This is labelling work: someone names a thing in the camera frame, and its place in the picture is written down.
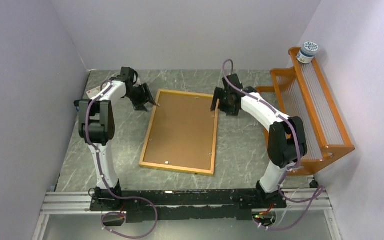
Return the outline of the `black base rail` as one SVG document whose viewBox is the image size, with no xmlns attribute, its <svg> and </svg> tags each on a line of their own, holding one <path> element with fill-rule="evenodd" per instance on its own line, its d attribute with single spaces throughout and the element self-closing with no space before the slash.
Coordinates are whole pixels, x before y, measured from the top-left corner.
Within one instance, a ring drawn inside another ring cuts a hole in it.
<svg viewBox="0 0 384 240">
<path fill-rule="evenodd" d="M 123 212 L 127 223 L 169 220 L 236 219 L 250 220 L 265 209 L 285 209 L 286 201 L 278 194 L 261 199 L 255 188 L 206 190 L 122 191 L 122 200 L 110 203 L 91 195 L 90 211 Z"/>
</svg>

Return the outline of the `orange wooden rack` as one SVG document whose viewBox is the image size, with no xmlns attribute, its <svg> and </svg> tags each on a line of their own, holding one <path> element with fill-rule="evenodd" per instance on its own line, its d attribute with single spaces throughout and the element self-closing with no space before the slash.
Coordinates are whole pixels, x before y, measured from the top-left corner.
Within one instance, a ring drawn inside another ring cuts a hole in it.
<svg viewBox="0 0 384 240">
<path fill-rule="evenodd" d="M 308 151 L 290 176 L 311 176 L 355 150 L 322 70 L 313 59 L 299 62 L 299 47 L 288 54 L 293 66 L 270 71 L 273 84 L 257 86 L 262 93 L 275 93 L 280 110 L 304 124 Z"/>
</svg>

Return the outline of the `small blue white jar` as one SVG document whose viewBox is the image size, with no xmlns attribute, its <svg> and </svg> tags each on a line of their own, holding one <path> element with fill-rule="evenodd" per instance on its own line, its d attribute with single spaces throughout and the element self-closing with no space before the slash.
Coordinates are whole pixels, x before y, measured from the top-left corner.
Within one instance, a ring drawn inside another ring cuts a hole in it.
<svg viewBox="0 0 384 240">
<path fill-rule="evenodd" d="M 319 46 L 315 42 L 304 42 L 296 55 L 296 59 L 302 64 L 309 64 L 313 61 L 318 50 Z"/>
</svg>

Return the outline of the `small staples box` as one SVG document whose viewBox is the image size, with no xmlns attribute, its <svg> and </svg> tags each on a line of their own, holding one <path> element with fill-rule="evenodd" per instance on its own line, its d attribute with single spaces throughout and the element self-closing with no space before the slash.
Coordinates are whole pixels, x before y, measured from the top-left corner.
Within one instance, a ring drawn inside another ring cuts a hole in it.
<svg viewBox="0 0 384 240">
<path fill-rule="evenodd" d="M 86 95 L 89 99 L 93 99 L 96 95 L 98 95 L 104 88 L 105 88 L 105 84 L 100 87 L 100 86 L 97 86 L 95 88 L 92 88 L 90 90 L 87 90 L 86 91 Z"/>
</svg>

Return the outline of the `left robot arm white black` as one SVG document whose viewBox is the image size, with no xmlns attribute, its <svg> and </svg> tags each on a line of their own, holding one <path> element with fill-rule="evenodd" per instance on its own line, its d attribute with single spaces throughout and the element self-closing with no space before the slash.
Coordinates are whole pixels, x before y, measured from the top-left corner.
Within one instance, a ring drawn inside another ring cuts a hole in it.
<svg viewBox="0 0 384 240">
<path fill-rule="evenodd" d="M 131 67 L 122 67 L 119 75 L 105 80 L 92 98 L 74 102 L 79 111 L 79 136 L 88 145 L 95 164 L 97 184 L 94 196 L 110 210 L 119 209 L 123 203 L 112 156 L 116 131 L 113 105 L 120 99 L 130 100 L 134 111 L 146 112 L 146 104 L 157 106 L 149 86 L 141 83 L 138 72 Z"/>
</svg>

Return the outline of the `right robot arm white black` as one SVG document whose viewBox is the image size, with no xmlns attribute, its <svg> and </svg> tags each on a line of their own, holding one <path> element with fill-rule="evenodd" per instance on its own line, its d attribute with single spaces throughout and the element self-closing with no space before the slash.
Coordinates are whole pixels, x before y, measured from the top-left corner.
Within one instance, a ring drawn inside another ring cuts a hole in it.
<svg viewBox="0 0 384 240">
<path fill-rule="evenodd" d="M 308 152 L 304 124 L 300 117 L 289 116 L 263 99 L 253 87 L 243 87 L 236 73 L 222 78 L 223 87 L 214 89 L 210 110 L 238 116 L 244 111 L 268 132 L 268 167 L 256 184 L 255 202 L 268 207 L 279 195 L 288 171 L 297 168 Z"/>
</svg>

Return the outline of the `aluminium extrusion frame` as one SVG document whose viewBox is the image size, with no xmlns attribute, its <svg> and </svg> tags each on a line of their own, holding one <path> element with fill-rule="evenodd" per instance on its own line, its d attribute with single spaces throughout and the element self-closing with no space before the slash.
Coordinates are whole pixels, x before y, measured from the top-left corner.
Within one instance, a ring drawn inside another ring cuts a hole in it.
<svg viewBox="0 0 384 240">
<path fill-rule="evenodd" d="M 285 189 L 288 201 L 274 193 L 262 198 L 257 190 L 140 190 L 124 191 L 122 199 L 97 197 L 88 192 L 48 192 L 45 195 L 33 239 L 42 240 L 51 215 L 104 215 L 116 212 L 124 215 L 122 223 L 170 220 L 250 220 L 264 213 L 276 224 L 287 213 L 307 209 L 305 199 L 316 193 L 314 188 Z"/>
</svg>

